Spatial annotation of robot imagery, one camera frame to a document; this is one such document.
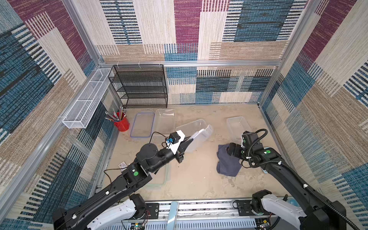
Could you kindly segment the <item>grey cleaning cloth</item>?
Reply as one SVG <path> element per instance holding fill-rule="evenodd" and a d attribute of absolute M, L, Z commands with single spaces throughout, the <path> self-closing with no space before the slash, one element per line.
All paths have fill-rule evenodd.
<path fill-rule="evenodd" d="M 230 156 L 227 153 L 228 147 L 229 144 L 218 146 L 217 152 L 218 163 L 216 166 L 216 170 L 219 174 L 229 177 L 236 177 L 242 166 L 239 163 L 238 158 Z"/>

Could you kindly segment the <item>clear lunch box lid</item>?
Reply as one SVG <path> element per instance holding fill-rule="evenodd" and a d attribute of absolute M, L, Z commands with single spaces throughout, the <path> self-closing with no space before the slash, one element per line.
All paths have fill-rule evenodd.
<path fill-rule="evenodd" d="M 186 149 L 187 152 L 194 152 L 207 141 L 213 133 L 212 125 L 208 125 L 206 128 L 193 134 L 190 138 L 193 140 Z"/>

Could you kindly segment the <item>clear lunch box base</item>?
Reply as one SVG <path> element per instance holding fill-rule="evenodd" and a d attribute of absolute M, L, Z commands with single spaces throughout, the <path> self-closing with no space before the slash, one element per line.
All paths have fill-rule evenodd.
<path fill-rule="evenodd" d="M 227 119 L 227 128 L 233 143 L 242 145 L 242 134 L 252 131 L 244 117 L 231 117 Z"/>

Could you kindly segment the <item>green-rimmed lunch box lid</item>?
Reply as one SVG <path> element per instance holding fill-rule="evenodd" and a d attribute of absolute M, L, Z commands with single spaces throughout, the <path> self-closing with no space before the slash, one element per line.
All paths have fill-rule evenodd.
<path fill-rule="evenodd" d="M 150 173 L 152 179 L 147 183 L 149 188 L 157 188 L 165 185 L 170 180 L 170 165 L 165 165 L 156 174 Z"/>

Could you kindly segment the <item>blue-rimmed clear lunch box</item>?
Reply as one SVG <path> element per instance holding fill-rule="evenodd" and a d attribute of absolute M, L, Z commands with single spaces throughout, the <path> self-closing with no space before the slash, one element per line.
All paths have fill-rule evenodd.
<path fill-rule="evenodd" d="M 175 131 L 175 110 L 157 109 L 155 112 L 152 132 L 154 136 L 159 136 L 157 132 L 169 136 Z"/>

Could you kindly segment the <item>blue-rimmed clear lid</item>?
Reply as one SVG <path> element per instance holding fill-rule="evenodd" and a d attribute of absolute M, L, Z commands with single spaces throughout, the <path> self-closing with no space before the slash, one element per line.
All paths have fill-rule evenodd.
<path fill-rule="evenodd" d="M 155 114 L 153 112 L 137 113 L 130 132 L 131 138 L 148 138 L 151 136 Z"/>

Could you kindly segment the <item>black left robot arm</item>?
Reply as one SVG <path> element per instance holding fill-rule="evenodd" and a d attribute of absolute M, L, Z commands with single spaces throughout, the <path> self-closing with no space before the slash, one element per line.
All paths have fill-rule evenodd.
<path fill-rule="evenodd" d="M 74 208 L 55 210 L 54 229 L 102 230 L 117 220 L 143 216 L 146 204 L 135 192 L 173 159 L 181 163 L 192 142 L 191 138 L 183 138 L 161 150 L 153 143 L 143 145 L 134 161 L 106 188 Z"/>

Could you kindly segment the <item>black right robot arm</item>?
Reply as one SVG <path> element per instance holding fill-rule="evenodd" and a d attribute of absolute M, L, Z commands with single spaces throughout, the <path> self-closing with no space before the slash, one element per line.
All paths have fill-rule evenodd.
<path fill-rule="evenodd" d="M 261 168 L 276 178 L 293 196 L 298 207 L 284 201 L 268 190 L 252 195 L 251 210 L 255 215 L 274 214 L 299 230 L 345 230 L 358 226 L 346 215 L 346 208 L 338 201 L 332 202 L 302 179 L 273 148 L 264 148 L 261 139 L 268 131 L 243 132 L 242 144 L 230 143 L 229 156 L 248 162 L 249 168 Z"/>

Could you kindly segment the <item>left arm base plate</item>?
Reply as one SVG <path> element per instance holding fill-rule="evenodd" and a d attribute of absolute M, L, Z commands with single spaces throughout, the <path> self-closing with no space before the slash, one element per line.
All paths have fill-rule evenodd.
<path fill-rule="evenodd" d="M 159 203 L 147 203 L 146 204 L 146 211 L 145 211 L 145 219 L 158 219 L 159 218 L 159 210 L 160 204 Z"/>

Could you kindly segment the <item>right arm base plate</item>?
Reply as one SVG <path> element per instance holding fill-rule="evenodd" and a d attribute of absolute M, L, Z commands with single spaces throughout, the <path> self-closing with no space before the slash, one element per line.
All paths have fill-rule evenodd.
<path fill-rule="evenodd" d="M 256 216 L 253 211 L 252 200 L 235 200 L 233 203 L 235 209 L 237 209 L 239 216 Z"/>

